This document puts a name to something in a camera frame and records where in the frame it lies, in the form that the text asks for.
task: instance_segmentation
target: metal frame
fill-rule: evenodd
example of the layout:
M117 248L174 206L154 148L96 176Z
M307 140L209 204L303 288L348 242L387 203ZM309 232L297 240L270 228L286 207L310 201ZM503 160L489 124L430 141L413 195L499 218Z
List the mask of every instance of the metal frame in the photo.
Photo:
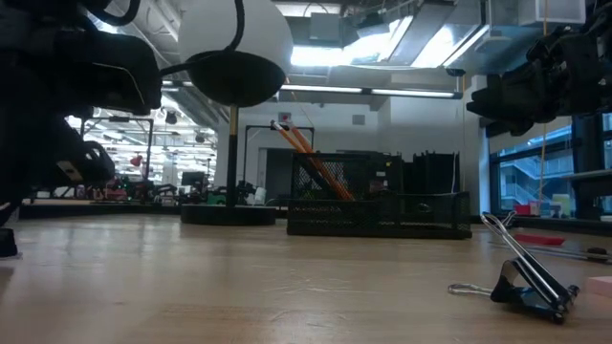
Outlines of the metal frame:
M247 144L249 143L249 130L253 128L259 129L270 129L276 131L271 125L247 125L245 127L245 149L243 152L243 163L242 163L242 181L247 181ZM313 127L297 127L297 130L309 130L311 132L311 146L315 150L315 128Z
M123 118L123 117L89 118L89 119L82 120L80 123L80 136L82 138L85 138L85 134L87 134L87 132L85 131L85 122L87 122L88 120L98 120L98 121L108 120L113 123L127 123L130 121L135 121L137 123L140 123L140 122L149 123L148 143L146 146L146 165L145 165L144 174L142 176L145 181L148 181L149 180L149 169L151 166L151 146L153 145L154 120L151 118Z

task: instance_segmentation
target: white ball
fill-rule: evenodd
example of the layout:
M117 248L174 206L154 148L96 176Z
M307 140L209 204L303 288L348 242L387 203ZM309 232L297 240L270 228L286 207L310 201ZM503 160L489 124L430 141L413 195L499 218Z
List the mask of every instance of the white ball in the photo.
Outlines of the white ball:
M179 52L183 62L194 56L209 53L209 65L203 64L197 71L190 71L192 81L207 96L228 103L228 93L233 93L234 103L252 106L263 102L277 92L278 80L291 69L294 49L289 24L278 8L269 0L243 0L245 7L245 32L237 53L231 58L221 58L213 52L222 52L236 33L236 8L232 0L198 0L187 8L179 32ZM234 71L229 64L246 65ZM264 69L261 73L251 73ZM249 93L248 100L242 95Z

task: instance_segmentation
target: binder clip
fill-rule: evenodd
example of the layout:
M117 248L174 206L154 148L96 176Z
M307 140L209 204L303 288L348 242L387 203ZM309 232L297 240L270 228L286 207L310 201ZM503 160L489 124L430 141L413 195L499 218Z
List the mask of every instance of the binder clip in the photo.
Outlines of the binder clip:
M484 289L470 284L455 284L448 287L448 292L486 295L493 302L515 306L519 310L548 318L556 324L563 324L578 296L579 288L576 286L564 288L529 251L508 233L504 225L508 219L501 222L490 213L483 213L480 218L488 229L502 238L516 254L516 258L504 262L494 289ZM519 274L530 287L517 287L513 284Z

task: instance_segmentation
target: wire crate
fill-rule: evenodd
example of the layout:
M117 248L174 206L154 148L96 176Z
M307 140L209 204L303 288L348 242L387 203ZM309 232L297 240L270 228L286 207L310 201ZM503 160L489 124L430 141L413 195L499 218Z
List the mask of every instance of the wire crate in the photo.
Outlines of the wire crate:
M383 174L376 158L345 154L294 154L290 235L466 239L470 195L405 195L373 190ZM350 193L340 196L320 169Z

